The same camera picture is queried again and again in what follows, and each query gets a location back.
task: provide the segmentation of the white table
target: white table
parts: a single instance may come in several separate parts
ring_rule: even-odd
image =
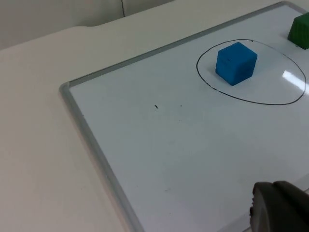
[[[275,2],[176,0],[0,51],[1,229],[127,231],[59,86]]]

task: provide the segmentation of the green cube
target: green cube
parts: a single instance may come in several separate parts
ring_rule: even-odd
[[[294,19],[288,40],[303,49],[309,48],[309,13]]]

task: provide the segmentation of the blue cube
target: blue cube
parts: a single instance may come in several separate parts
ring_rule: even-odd
[[[216,73],[234,86],[253,75],[257,54],[240,42],[218,52]]]

